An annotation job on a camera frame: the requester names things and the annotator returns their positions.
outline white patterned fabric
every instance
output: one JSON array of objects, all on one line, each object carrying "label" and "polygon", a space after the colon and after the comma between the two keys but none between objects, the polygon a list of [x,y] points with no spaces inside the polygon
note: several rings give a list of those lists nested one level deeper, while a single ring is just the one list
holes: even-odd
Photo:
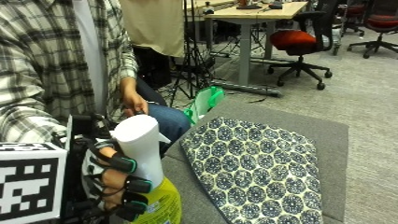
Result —
[{"label": "white patterned fabric", "polygon": [[229,223],[323,223],[312,140],[274,126],[221,117],[179,143]]}]

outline table leg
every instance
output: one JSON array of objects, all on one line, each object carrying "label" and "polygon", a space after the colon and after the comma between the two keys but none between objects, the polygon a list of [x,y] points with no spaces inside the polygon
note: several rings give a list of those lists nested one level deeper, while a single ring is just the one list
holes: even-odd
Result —
[{"label": "table leg", "polygon": [[266,22],[266,42],[265,42],[265,51],[263,59],[270,60],[273,58],[273,44],[270,41],[271,34],[274,33],[274,21]]},{"label": "table leg", "polygon": [[250,24],[241,24],[239,27],[239,68],[238,68],[238,85],[249,85],[250,72],[250,55],[251,55],[251,37]]},{"label": "table leg", "polygon": [[211,51],[213,48],[213,19],[206,18],[203,21],[203,32],[206,36],[206,48]]},{"label": "table leg", "polygon": [[299,24],[296,21],[294,21],[294,27],[292,27],[294,30],[299,30]]},{"label": "table leg", "polygon": [[199,41],[199,21],[195,21],[195,40]]}]

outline black chair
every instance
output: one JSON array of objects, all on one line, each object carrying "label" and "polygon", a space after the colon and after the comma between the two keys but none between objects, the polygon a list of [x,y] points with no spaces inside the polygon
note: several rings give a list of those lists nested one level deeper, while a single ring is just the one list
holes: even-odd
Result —
[{"label": "black chair", "polygon": [[[270,74],[274,72],[275,67],[288,67],[288,70],[278,77],[276,86],[283,86],[282,78],[291,72],[295,72],[295,76],[299,77],[300,71],[304,71],[318,80],[316,88],[319,90],[324,89],[322,78],[314,73],[312,69],[326,71],[324,77],[331,77],[330,68],[303,63],[302,56],[331,49],[331,24],[336,13],[336,5],[338,0],[319,0],[314,11],[300,12],[294,16],[300,31],[278,31],[270,36],[271,43],[278,50],[286,50],[288,55],[298,56],[298,61],[294,63],[275,63],[270,65]],[[306,32],[306,20],[312,21],[314,36]]]},{"label": "black chair", "polygon": [[383,41],[383,34],[398,31],[398,1],[370,0],[363,24],[379,34],[378,38],[375,41],[350,44],[347,51],[351,51],[352,46],[364,46],[367,48],[363,53],[364,59],[370,57],[370,52],[376,52],[380,47],[398,53],[398,44]]},{"label": "black chair", "polygon": [[133,46],[138,77],[154,90],[171,83],[169,57],[147,47]]},{"label": "black chair", "polygon": [[359,29],[360,21],[364,16],[364,11],[366,11],[364,3],[354,4],[346,7],[338,7],[339,16],[344,17],[342,34],[347,32],[347,29],[351,29],[355,33],[359,32],[359,36],[364,35],[364,31]]}]

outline jeans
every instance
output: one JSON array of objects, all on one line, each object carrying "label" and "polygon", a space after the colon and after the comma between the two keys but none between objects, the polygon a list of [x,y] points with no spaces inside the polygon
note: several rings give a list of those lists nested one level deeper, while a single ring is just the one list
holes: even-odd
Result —
[{"label": "jeans", "polygon": [[170,144],[161,143],[161,154],[163,154],[190,128],[190,123],[179,110],[163,105],[149,104],[147,115],[158,121],[159,132],[171,141]]}]

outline floor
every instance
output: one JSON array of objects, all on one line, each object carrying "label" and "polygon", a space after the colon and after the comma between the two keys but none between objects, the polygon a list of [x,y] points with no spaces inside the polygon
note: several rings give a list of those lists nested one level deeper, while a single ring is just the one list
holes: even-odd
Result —
[{"label": "floor", "polygon": [[[398,44],[398,35],[386,35],[386,41]],[[398,54],[379,49],[363,59],[364,47],[346,51],[347,45],[376,39],[376,33],[366,30],[364,36],[347,31],[340,40],[336,55],[331,51],[304,56],[307,63],[327,66],[332,77],[324,78],[326,89],[315,88],[316,81],[302,74],[288,76],[284,86],[275,86],[276,75],[283,69],[267,74],[267,65],[253,63],[250,83],[276,88],[283,96],[267,97],[241,91],[227,91],[227,97],[242,102],[287,111],[314,118],[332,120],[350,126],[350,155],[347,168],[346,223],[398,223]],[[238,46],[234,41],[217,44],[214,51],[230,53],[229,58],[215,58],[215,65],[207,76],[237,81]],[[261,48],[253,50],[261,55]],[[274,49],[274,56],[295,60]],[[183,109],[191,99],[173,84],[161,89],[167,97],[174,93],[173,107]]]}]

